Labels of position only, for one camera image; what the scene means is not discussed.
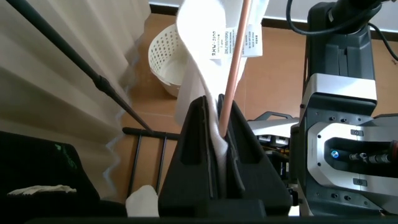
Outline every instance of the wooden stick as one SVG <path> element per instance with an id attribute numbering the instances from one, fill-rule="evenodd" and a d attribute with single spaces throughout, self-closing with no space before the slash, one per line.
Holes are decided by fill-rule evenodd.
<path id="1" fill-rule="evenodd" d="M 239 65 L 242 57 L 244 36 L 246 34 L 246 28 L 248 26 L 250 7 L 251 0 L 243 0 L 241 18 L 239 20 L 238 33 L 236 35 L 235 48 L 232 57 L 231 68 L 229 70 L 224 104 L 221 109 L 220 123 L 218 127 L 222 137 L 226 136 L 226 132 L 228 129 L 229 116 L 231 115 L 232 102 L 234 100 L 236 82 L 238 79 Z"/>

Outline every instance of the beige curtain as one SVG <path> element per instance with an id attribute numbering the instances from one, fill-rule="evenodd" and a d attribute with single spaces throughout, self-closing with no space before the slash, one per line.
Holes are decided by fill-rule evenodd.
<path id="1" fill-rule="evenodd" d="M 123 99 L 134 82 L 147 0 L 28 0 Z M 67 142 L 102 197 L 103 172 L 118 161 L 121 108 L 6 1 L 0 1 L 0 130 Z"/>

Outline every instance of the brown tile floor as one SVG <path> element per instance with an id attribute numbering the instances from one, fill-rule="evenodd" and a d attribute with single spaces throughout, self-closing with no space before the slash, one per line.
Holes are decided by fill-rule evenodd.
<path id="1" fill-rule="evenodd" d="M 139 46 L 142 56 L 136 66 L 137 85 L 131 90 L 132 106 L 156 131 L 179 133 L 181 127 L 174 121 L 175 98 L 170 96 L 150 72 L 147 51 L 152 39 L 175 22 L 174 16 L 151 14 L 146 21 L 145 34 Z M 247 119 L 254 119 L 265 111 L 299 115 L 302 94 L 302 71 L 305 37 L 290 30 L 263 28 L 264 56 L 249 58 L 245 73 L 239 82 L 235 101 Z M 392 43 L 398 52 L 398 43 Z M 374 63 L 377 75 L 379 104 L 374 114 L 398 112 L 398 65 L 394 63 L 383 43 L 373 41 Z M 130 116 L 122 118 L 123 126 L 141 128 Z M 116 147 L 121 156 L 120 166 L 113 179 L 119 189 L 120 201 L 126 196 L 129 174 L 134 162 L 137 139 L 126 136 Z M 145 184 L 155 186 L 159 166 L 161 140 L 145 138 L 137 163 L 133 190 Z M 162 170 L 162 181 L 169 167 L 176 142 L 168 141 Z"/>

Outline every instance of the blue led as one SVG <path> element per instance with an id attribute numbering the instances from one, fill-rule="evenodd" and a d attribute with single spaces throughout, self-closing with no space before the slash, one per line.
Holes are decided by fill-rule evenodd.
<path id="1" fill-rule="evenodd" d="M 330 155 L 331 155 L 333 158 L 335 158 L 335 159 L 337 159 L 338 156 L 339 156 L 338 151 L 336 151 L 336 150 L 333 150 L 333 151 L 330 153 Z"/>

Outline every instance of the white basket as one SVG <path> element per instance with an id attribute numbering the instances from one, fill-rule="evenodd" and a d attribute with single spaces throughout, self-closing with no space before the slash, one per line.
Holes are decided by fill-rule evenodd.
<path id="1" fill-rule="evenodd" d="M 166 91 L 177 97 L 187 64 L 187 51 L 180 42 L 175 24 L 164 29 L 150 43 L 148 61 L 150 70 Z"/>

